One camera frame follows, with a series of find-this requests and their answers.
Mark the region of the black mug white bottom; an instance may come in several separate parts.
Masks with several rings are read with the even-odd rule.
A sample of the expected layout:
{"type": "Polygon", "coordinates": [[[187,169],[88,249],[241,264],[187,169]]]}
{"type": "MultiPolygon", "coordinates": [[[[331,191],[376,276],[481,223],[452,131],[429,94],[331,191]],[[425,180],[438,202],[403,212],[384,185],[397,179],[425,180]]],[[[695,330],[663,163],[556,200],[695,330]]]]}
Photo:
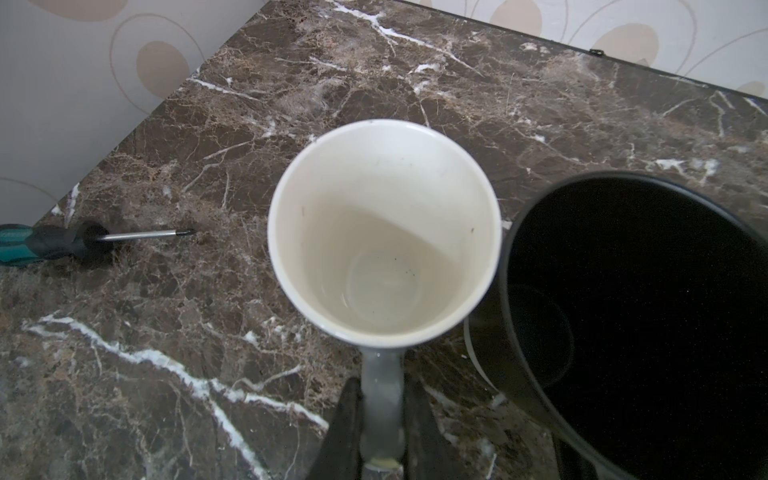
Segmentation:
{"type": "Polygon", "coordinates": [[[552,432],[563,479],[767,475],[767,242],[685,187],[550,187],[514,220],[464,339],[552,432]]]}

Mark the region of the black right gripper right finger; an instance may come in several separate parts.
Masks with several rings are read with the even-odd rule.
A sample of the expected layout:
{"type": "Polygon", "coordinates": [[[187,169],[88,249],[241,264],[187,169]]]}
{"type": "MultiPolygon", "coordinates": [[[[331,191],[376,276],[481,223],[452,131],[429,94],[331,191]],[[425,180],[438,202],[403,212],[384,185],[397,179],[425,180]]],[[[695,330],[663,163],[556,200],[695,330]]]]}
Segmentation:
{"type": "Polygon", "coordinates": [[[406,479],[461,479],[462,462],[441,434],[422,383],[405,377],[404,429],[406,479]]]}

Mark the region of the grey mug back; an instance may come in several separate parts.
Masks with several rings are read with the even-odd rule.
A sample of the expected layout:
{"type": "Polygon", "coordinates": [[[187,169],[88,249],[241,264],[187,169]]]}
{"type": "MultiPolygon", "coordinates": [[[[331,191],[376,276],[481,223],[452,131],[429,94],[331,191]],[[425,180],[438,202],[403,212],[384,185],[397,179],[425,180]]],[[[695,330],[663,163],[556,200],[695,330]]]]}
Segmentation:
{"type": "Polygon", "coordinates": [[[405,453],[404,356],[479,304],[502,240],[478,163],[415,123],[365,120],[306,146],[268,215],[277,280],[313,325],[362,354],[362,436],[376,469],[405,453]]]}

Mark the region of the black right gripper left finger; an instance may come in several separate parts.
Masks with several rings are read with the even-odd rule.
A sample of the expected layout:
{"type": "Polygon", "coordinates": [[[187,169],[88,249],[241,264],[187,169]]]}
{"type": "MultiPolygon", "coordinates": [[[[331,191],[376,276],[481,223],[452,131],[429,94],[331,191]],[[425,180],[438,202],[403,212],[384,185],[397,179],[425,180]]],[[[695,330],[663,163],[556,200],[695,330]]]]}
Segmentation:
{"type": "Polygon", "coordinates": [[[359,480],[363,400],[360,379],[349,378],[306,480],[359,480]]]}

